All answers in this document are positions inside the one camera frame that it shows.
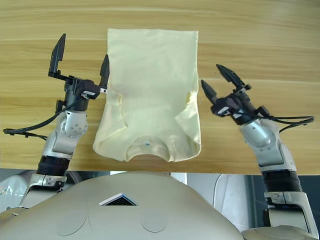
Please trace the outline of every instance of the wooden table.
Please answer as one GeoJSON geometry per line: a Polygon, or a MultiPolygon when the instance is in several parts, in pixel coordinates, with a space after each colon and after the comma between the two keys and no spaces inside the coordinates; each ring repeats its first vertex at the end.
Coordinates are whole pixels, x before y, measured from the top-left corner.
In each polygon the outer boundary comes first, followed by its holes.
{"type": "MultiPolygon", "coordinates": [[[[67,33],[63,74],[99,82],[107,29],[199,31],[198,72],[220,96],[233,87],[223,64],[253,86],[256,105],[274,116],[314,115],[315,123],[285,131],[300,174],[320,174],[320,4],[317,0],[0,0],[0,127],[22,128],[52,116],[64,98],[61,80],[48,77],[51,51],[67,33]]],[[[105,97],[88,108],[89,131],[70,170],[148,170],[258,174],[251,149],[231,119],[210,113],[198,97],[202,152],[167,163],[150,156],[118,162],[97,155],[92,143],[105,97]]],[[[36,133],[48,135],[52,123],[36,133]]],[[[35,169],[44,141],[0,134],[0,168],[35,169]]]]}

